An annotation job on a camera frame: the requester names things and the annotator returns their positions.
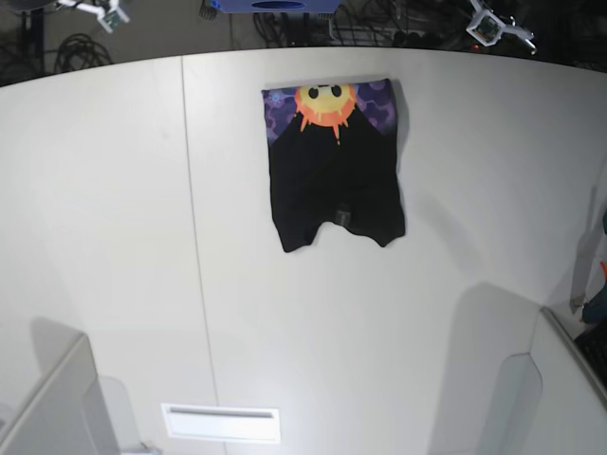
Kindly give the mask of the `black T-shirt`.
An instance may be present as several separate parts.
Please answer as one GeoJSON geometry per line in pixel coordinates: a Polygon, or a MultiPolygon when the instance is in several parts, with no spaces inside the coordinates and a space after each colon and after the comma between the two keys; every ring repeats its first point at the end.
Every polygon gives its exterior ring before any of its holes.
{"type": "Polygon", "coordinates": [[[267,89],[271,216],[284,252],[332,223],[385,247],[406,233],[388,79],[267,89]]]}

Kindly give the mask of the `white slotted plate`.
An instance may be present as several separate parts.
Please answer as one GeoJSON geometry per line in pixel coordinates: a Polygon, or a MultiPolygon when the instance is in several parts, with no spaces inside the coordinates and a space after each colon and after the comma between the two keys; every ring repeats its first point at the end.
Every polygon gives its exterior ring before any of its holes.
{"type": "Polygon", "coordinates": [[[200,441],[279,444],[280,412],[277,409],[222,408],[163,403],[168,435],[200,441]]]}

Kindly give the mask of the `blue box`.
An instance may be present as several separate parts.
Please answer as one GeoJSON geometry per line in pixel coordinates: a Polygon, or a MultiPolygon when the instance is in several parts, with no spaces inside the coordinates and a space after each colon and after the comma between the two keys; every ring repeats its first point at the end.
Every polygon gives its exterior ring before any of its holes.
{"type": "Polygon", "coordinates": [[[211,7],[225,13],[334,13],[341,3],[341,0],[212,0],[208,2],[211,7]]]}

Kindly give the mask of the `black power strip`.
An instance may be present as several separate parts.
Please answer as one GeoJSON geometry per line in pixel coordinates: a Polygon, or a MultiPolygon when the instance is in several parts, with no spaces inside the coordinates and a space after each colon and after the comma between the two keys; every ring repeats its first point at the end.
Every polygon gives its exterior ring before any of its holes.
{"type": "Polygon", "coordinates": [[[397,31],[394,34],[391,47],[462,52],[475,52],[480,48],[468,35],[460,32],[443,36],[433,32],[420,33],[417,31],[397,31]]]}

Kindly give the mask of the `white cabinet left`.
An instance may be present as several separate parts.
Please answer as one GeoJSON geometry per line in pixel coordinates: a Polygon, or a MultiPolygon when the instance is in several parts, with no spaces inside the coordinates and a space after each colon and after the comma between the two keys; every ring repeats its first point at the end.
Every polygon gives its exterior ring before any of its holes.
{"type": "Polygon", "coordinates": [[[3,454],[119,454],[86,335],[75,337],[1,430],[3,454]]]}

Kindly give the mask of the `white cabinet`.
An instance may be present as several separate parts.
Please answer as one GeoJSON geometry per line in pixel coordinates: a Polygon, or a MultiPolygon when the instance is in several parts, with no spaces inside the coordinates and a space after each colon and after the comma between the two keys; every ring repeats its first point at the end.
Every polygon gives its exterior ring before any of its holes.
{"type": "Polygon", "coordinates": [[[119,454],[86,335],[75,337],[1,430],[3,454],[119,454]]]}
{"type": "Polygon", "coordinates": [[[604,454],[606,390],[554,314],[501,365],[479,454],[604,454]]]}

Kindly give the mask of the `white cabinet right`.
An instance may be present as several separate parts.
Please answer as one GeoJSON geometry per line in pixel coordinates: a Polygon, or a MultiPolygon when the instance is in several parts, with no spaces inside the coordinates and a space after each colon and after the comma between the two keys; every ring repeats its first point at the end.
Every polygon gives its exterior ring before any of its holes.
{"type": "Polygon", "coordinates": [[[604,454],[606,390],[554,314],[501,365],[479,454],[604,454]]]}

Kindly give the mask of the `teal orange tool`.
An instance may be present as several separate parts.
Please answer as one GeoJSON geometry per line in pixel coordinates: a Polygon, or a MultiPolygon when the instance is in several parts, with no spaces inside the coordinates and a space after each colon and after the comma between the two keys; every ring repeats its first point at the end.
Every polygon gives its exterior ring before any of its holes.
{"type": "Polygon", "coordinates": [[[598,293],[582,306],[581,321],[585,324],[599,324],[607,315],[607,282],[598,293]]]}

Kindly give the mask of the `black keyboard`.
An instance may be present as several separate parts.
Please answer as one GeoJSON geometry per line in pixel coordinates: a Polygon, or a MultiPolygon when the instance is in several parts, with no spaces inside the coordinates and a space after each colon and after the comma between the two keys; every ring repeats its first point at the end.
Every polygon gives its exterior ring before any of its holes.
{"type": "Polygon", "coordinates": [[[606,324],[601,323],[590,331],[579,335],[575,343],[597,375],[600,383],[606,386],[607,378],[607,335],[606,324]]]}

